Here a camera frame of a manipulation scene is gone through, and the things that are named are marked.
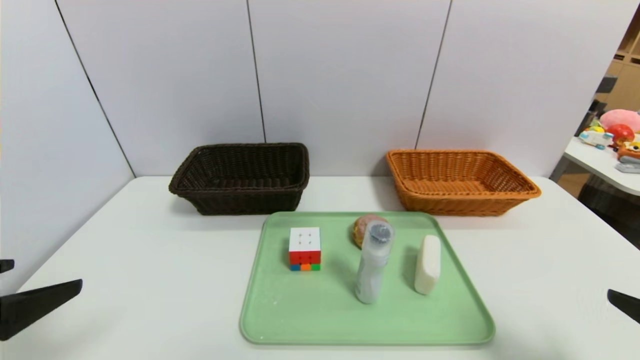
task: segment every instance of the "white soap bar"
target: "white soap bar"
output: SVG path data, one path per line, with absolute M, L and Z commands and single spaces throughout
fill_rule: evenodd
M 415 265 L 415 291 L 428 295 L 440 278 L 440 238 L 427 235 Z

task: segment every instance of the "wicker basket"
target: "wicker basket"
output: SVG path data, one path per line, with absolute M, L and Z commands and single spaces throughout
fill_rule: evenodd
M 184 160 L 169 191 L 203 215 L 271 214 L 294 211 L 308 181 L 301 143 L 206 145 Z
M 473 150 L 392 150 L 387 161 L 405 209 L 496 216 L 540 189 L 502 156 Z

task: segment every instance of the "plastic bottle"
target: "plastic bottle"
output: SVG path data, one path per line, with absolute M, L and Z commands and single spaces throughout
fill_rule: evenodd
M 374 303 L 380 294 L 382 274 L 389 261 L 394 238 L 394 228 L 388 223 L 372 220 L 367 224 L 356 280 L 356 296 L 365 304 Z

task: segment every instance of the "green tray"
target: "green tray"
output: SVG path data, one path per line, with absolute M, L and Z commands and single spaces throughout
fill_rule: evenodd
M 365 213 L 275 213 L 267 218 L 240 316 L 256 344 L 477 345 L 495 324 L 438 222 L 425 213 L 377 213 L 396 230 L 375 304 L 355 296 L 360 249 L 353 222 Z M 320 271 L 289 269 L 289 229 L 320 227 Z M 422 239 L 442 240 L 442 274 L 427 296 L 413 289 Z

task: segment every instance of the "table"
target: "table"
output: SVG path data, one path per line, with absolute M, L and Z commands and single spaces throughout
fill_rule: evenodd
M 131 181 L 22 287 L 80 295 L 3 344 L 4 360 L 636 359 L 640 252 L 552 181 L 501 217 L 438 217 L 497 326 L 478 347 L 267 347 L 239 332 L 266 216 L 203 217 L 169 177 Z M 312 177 L 299 211 L 401 210 L 388 177 Z
M 614 166 L 618 163 L 618 157 L 609 147 L 599 150 L 583 143 L 578 138 L 572 138 L 564 150 L 564 158 L 552 174 L 553 180 L 557 181 L 564 173 L 568 161 L 575 162 L 626 193 L 640 195 L 640 175 L 626 174 L 616 170 Z

